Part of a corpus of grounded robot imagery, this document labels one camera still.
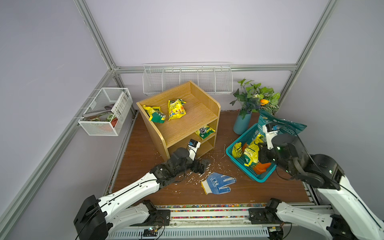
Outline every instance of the chip bag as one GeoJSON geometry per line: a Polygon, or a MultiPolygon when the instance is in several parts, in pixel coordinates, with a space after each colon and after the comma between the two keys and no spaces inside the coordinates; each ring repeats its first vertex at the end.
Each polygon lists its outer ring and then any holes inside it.
{"type": "Polygon", "coordinates": [[[149,115],[149,120],[152,122],[164,123],[166,115],[161,112],[160,107],[142,106],[145,112],[149,115]]]}
{"type": "Polygon", "coordinates": [[[272,114],[263,110],[259,111],[259,113],[260,113],[260,116],[259,116],[259,122],[257,124],[257,128],[259,130],[259,133],[264,136],[265,136],[265,133],[263,131],[263,126],[270,122],[274,122],[278,125],[279,134],[288,133],[290,135],[295,136],[296,135],[295,132],[300,133],[307,127],[307,125],[304,125],[301,123],[291,122],[286,119],[277,118],[272,114]]]}
{"type": "Polygon", "coordinates": [[[243,154],[243,151],[241,149],[241,142],[236,143],[232,148],[232,156],[234,158],[239,158],[243,154]]]}
{"type": "Polygon", "coordinates": [[[244,157],[248,161],[248,164],[244,164],[249,167],[251,164],[257,163],[259,161],[259,146],[257,145],[260,142],[263,142],[261,138],[263,135],[259,134],[256,139],[244,150],[244,157]]]}
{"type": "Polygon", "coordinates": [[[168,100],[168,121],[171,119],[181,118],[185,115],[185,109],[183,107],[185,103],[186,102],[181,99],[177,99],[176,101],[168,100]]]}
{"type": "Polygon", "coordinates": [[[212,133],[216,132],[213,128],[211,128],[208,125],[205,125],[204,127],[200,128],[197,130],[195,133],[199,135],[202,139],[208,137],[212,133]]]}

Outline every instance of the black cable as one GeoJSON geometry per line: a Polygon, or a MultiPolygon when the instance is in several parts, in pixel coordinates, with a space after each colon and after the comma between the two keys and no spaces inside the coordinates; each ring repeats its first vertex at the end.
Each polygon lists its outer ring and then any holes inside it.
{"type": "Polygon", "coordinates": [[[280,176],[279,173],[277,172],[277,169],[278,169],[278,167],[275,169],[275,171],[276,171],[276,173],[277,173],[277,176],[279,176],[281,179],[284,179],[284,180],[286,180],[286,181],[290,181],[290,180],[293,179],[293,178],[287,179],[287,178],[284,178],[284,177],[280,176]]]}
{"type": "Polygon", "coordinates": [[[133,186],[132,188],[130,188],[130,189],[126,190],[125,192],[123,192],[123,193],[117,195],[116,197],[112,198],[111,200],[108,200],[108,201],[107,201],[106,203],[104,203],[101,207],[99,207],[98,209],[96,209],[96,211],[91,215],[91,217],[87,220],[87,222],[86,222],[86,223],[84,224],[84,226],[81,228],[81,230],[79,231],[79,233],[77,234],[77,236],[76,236],[76,238],[75,238],[74,240],[77,240],[77,238],[79,237],[79,235],[80,235],[80,233],[82,232],[82,230],[85,228],[85,226],[87,225],[87,223],[92,219],[93,215],[95,215],[96,212],[97,212],[98,210],[100,210],[103,206],[107,205],[108,203],[110,203],[111,201],[113,201],[114,199],[116,199],[117,197],[120,197],[120,196],[123,195],[124,193],[126,193],[126,192],[128,192],[128,191],[134,189],[135,187],[140,186],[140,185],[143,184],[143,183],[150,182],[150,181],[180,182],[180,181],[182,181],[182,180],[188,178],[191,174],[192,174],[192,173],[190,173],[190,174],[189,174],[188,176],[186,176],[185,178],[182,178],[182,179],[180,179],[180,180],[176,180],[176,181],[174,181],[174,180],[162,180],[162,179],[151,179],[151,180],[147,180],[147,181],[138,183],[136,186],[133,186]]]}
{"type": "Polygon", "coordinates": [[[76,236],[76,238],[75,238],[74,240],[76,240],[76,239],[79,237],[81,231],[85,228],[85,226],[87,225],[87,223],[89,222],[89,220],[92,219],[93,215],[95,215],[96,212],[97,212],[100,208],[102,208],[103,206],[105,206],[106,204],[107,204],[107,203],[104,203],[101,207],[99,207],[99,208],[98,208],[98,209],[91,215],[91,217],[86,221],[86,223],[85,223],[84,226],[81,228],[80,232],[77,234],[77,236],[76,236]]]}
{"type": "Polygon", "coordinates": [[[291,232],[291,230],[292,230],[292,223],[291,223],[291,228],[289,229],[287,235],[285,235],[285,237],[283,237],[281,240],[283,240],[284,238],[286,238],[286,237],[289,235],[289,233],[291,232]]]}
{"type": "Polygon", "coordinates": [[[158,240],[164,233],[164,230],[166,229],[166,227],[164,226],[164,219],[163,219],[163,223],[161,225],[161,227],[159,229],[161,229],[163,227],[163,231],[161,232],[161,234],[155,239],[155,240],[158,240]]]}
{"type": "Polygon", "coordinates": [[[194,151],[194,152],[195,152],[195,157],[196,157],[196,155],[197,155],[196,151],[195,151],[195,150],[193,150],[192,148],[190,148],[190,150],[192,150],[192,151],[194,151]]]}
{"type": "MultiPolygon", "coordinates": [[[[155,224],[155,222],[159,222],[159,223],[164,224],[164,218],[161,217],[161,216],[157,216],[157,217],[155,217],[155,220],[152,222],[152,224],[155,224]],[[156,221],[156,219],[158,219],[158,218],[161,218],[161,219],[163,220],[163,222],[156,221]]],[[[140,239],[143,239],[143,235],[144,235],[144,231],[141,233],[141,238],[140,238],[140,239]]]]}
{"type": "MultiPolygon", "coordinates": [[[[304,146],[303,141],[301,140],[301,138],[299,137],[299,135],[296,133],[295,129],[294,129],[293,127],[291,127],[290,125],[288,125],[288,126],[289,126],[289,127],[293,130],[293,132],[296,134],[297,138],[299,139],[299,141],[300,141],[301,144],[303,145],[305,152],[308,154],[308,156],[309,156],[310,159],[312,160],[313,164],[314,164],[314,165],[319,169],[319,171],[321,172],[320,167],[317,165],[317,163],[316,163],[316,162],[313,160],[313,158],[311,157],[310,153],[308,152],[307,148],[304,146]]],[[[336,181],[334,181],[334,180],[332,180],[332,179],[330,179],[330,180],[331,180],[331,182],[333,182],[333,183],[339,185],[340,187],[342,187],[342,188],[344,188],[345,190],[347,190],[350,194],[352,194],[352,196],[354,196],[354,197],[360,202],[360,204],[364,207],[365,211],[367,211],[367,213],[368,213],[369,216],[374,220],[374,222],[376,223],[376,225],[377,225],[379,228],[382,228],[382,227],[380,226],[380,224],[376,221],[376,219],[372,216],[372,214],[368,211],[368,209],[365,207],[365,205],[360,201],[360,199],[359,199],[356,195],[354,195],[350,190],[348,190],[346,187],[344,187],[344,186],[341,185],[340,183],[338,183],[338,182],[336,182],[336,181]]]]}

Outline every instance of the wooden shelf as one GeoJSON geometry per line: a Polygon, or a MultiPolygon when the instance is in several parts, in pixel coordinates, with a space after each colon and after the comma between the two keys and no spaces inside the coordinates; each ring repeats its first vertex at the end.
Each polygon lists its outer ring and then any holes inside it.
{"type": "Polygon", "coordinates": [[[189,141],[191,139],[193,140],[196,140],[196,141],[199,141],[201,143],[201,145],[208,141],[209,139],[211,139],[212,137],[215,137],[216,136],[216,133],[212,133],[211,135],[209,135],[208,137],[206,137],[205,139],[201,139],[201,137],[199,135],[197,135],[196,133],[192,133],[191,135],[189,135],[188,137],[184,138],[183,140],[180,140],[179,142],[177,142],[176,144],[170,146],[168,148],[168,152],[169,154],[172,154],[174,151],[176,151],[176,149],[178,149],[179,147],[184,147],[186,148],[189,141]]]}
{"type": "Polygon", "coordinates": [[[218,116],[209,110],[191,93],[185,94],[180,99],[187,102],[183,105],[186,114],[178,119],[168,121],[168,100],[161,110],[167,115],[165,123],[155,123],[158,130],[163,135],[167,147],[179,142],[180,139],[194,134],[202,126],[216,120],[218,116]]]}
{"type": "Polygon", "coordinates": [[[207,142],[204,142],[200,145],[199,149],[197,150],[197,154],[196,154],[196,157],[199,158],[201,157],[202,155],[206,154],[207,152],[209,152],[210,150],[212,150],[214,147],[213,145],[210,143],[210,141],[207,141],[207,142]]]}
{"type": "Polygon", "coordinates": [[[191,81],[184,83],[136,104],[153,143],[165,161],[177,148],[187,147],[190,139],[202,143],[198,150],[199,153],[197,153],[198,156],[215,146],[216,134],[211,134],[208,138],[201,140],[195,132],[205,125],[217,130],[221,106],[195,83],[191,81]],[[168,100],[178,98],[186,102],[184,104],[186,115],[168,121],[168,100]],[[159,106],[161,111],[166,114],[166,121],[164,123],[149,121],[149,116],[142,105],[159,106]]]}

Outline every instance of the blue glove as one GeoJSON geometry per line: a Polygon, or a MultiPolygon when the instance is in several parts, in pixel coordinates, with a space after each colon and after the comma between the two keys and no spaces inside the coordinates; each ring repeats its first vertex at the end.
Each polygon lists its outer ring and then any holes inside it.
{"type": "Polygon", "coordinates": [[[236,178],[226,176],[217,172],[210,174],[205,181],[201,182],[205,194],[223,194],[231,191],[231,188],[226,187],[229,184],[235,183],[236,178]]]}

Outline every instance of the green snack bag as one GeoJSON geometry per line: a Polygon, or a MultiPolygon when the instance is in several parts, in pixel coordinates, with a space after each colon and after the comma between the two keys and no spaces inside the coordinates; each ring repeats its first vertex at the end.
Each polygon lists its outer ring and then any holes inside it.
{"type": "Polygon", "coordinates": [[[149,120],[152,122],[164,123],[166,115],[161,112],[160,107],[142,106],[145,112],[149,115],[149,120]]]}
{"type": "Polygon", "coordinates": [[[197,130],[195,133],[199,135],[202,139],[208,137],[212,133],[216,132],[213,128],[211,128],[208,125],[205,125],[204,127],[200,128],[197,130]]]}
{"type": "Polygon", "coordinates": [[[301,123],[291,122],[291,121],[286,120],[286,119],[276,118],[272,114],[270,114],[264,110],[259,111],[259,113],[260,113],[259,122],[257,124],[258,131],[256,131],[258,133],[254,134],[253,139],[255,139],[259,133],[265,137],[265,133],[263,131],[263,125],[266,125],[270,122],[274,122],[278,125],[279,134],[288,133],[288,134],[293,135],[293,136],[295,136],[296,134],[292,130],[292,128],[296,131],[297,134],[299,134],[300,132],[302,132],[307,127],[307,125],[304,125],[301,123]]]}

